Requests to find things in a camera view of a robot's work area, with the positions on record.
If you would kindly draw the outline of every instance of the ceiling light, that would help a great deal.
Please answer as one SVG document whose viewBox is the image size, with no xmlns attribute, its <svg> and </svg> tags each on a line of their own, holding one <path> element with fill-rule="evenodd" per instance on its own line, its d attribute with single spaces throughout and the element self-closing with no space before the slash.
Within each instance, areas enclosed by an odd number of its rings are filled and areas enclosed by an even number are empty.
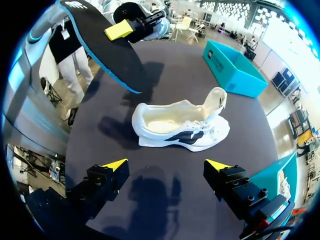
<svg viewBox="0 0 320 240">
<path fill-rule="evenodd" d="M 296 27 L 296 25 L 293 22 L 289 22 L 289 26 L 292 27 L 292 28 Z"/>
<path fill-rule="evenodd" d="M 316 51 L 316 49 L 314 48 L 314 49 L 312 49 L 312 52 L 313 52 L 313 54 L 316 56 L 316 57 L 318 57 L 318 53 L 317 53 L 317 51 Z"/>
<path fill-rule="evenodd" d="M 309 43 L 309 40 L 308 39 L 306 39 L 305 37 L 303 37 L 303 42 L 308 46 L 310 43 Z"/>
<path fill-rule="evenodd" d="M 271 17 L 275 17 L 275 18 L 277 17 L 277 13 L 275 11 L 271 11 L 270 15 L 271 15 Z"/>
<path fill-rule="evenodd" d="M 305 36 L 306 36 L 305 32 L 304 32 L 304 31 L 302 31 L 302 30 L 299 30 L 299 34 L 301 34 L 303 37 L 305 37 Z"/>
</svg>

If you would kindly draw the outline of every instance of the yellow sponge pad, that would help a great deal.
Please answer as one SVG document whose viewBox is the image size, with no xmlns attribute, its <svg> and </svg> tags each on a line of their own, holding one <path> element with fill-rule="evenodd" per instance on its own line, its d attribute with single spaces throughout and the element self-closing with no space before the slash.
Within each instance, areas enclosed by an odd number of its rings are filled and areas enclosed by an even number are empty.
<svg viewBox="0 0 320 240">
<path fill-rule="evenodd" d="M 131 34 L 134 30 L 130 26 L 130 24 L 127 22 L 127 20 L 123 20 L 116 25 L 113 25 L 111 27 L 108 27 L 104 30 L 104 33 L 107 35 L 107 37 L 113 41 L 119 38 L 124 38 L 127 35 Z"/>
</svg>

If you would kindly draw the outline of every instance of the table surface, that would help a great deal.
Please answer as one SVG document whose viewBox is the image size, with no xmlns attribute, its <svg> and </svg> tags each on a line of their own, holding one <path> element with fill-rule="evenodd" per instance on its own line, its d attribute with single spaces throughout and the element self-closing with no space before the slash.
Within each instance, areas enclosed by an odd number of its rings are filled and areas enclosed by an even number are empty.
<svg viewBox="0 0 320 240">
<path fill-rule="evenodd" d="M 201 105 L 219 85 L 201 47 L 162 41 L 138 42 L 133 47 L 153 88 L 130 93 L 100 69 L 70 133 L 68 188 L 79 183 L 94 164 L 129 159 L 130 177 L 119 195 L 87 225 L 128 240 L 238 239 L 244 222 L 215 197 L 203 177 L 204 160 L 240 165 L 251 176 L 278 159 L 259 101 L 229 93 L 221 116 L 229 122 L 230 132 L 205 151 L 140 147 L 131 125 L 137 104 L 167 105 L 187 99 Z"/>
</svg>

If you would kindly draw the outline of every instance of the teal box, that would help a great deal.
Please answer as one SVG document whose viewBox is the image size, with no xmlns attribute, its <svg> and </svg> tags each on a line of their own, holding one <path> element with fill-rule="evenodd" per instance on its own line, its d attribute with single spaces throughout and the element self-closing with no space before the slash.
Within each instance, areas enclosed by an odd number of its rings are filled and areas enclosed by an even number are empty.
<svg viewBox="0 0 320 240">
<path fill-rule="evenodd" d="M 283 171 L 284 177 L 287 178 L 287 182 L 290 185 L 290 200 L 295 202 L 298 196 L 297 194 L 299 194 L 297 193 L 298 166 L 296 153 L 290 154 L 278 161 L 275 161 L 267 168 L 250 177 L 250 181 L 261 189 L 268 189 L 267 198 L 272 200 L 278 194 L 280 194 L 280 171 Z"/>
<path fill-rule="evenodd" d="M 257 98 L 268 86 L 255 66 L 228 46 L 208 40 L 203 58 L 226 92 Z"/>
</svg>

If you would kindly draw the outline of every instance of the black insole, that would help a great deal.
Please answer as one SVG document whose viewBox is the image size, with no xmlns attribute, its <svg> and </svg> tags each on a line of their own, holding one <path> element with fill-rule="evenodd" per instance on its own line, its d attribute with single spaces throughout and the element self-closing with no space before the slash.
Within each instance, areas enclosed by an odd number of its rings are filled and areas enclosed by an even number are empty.
<svg viewBox="0 0 320 240">
<path fill-rule="evenodd" d="M 149 88 L 135 50 L 124 38 L 109 40 L 104 30 L 112 24 L 94 6 L 84 0 L 60 1 L 60 4 L 69 15 L 80 43 L 104 71 L 134 93 Z"/>
</svg>

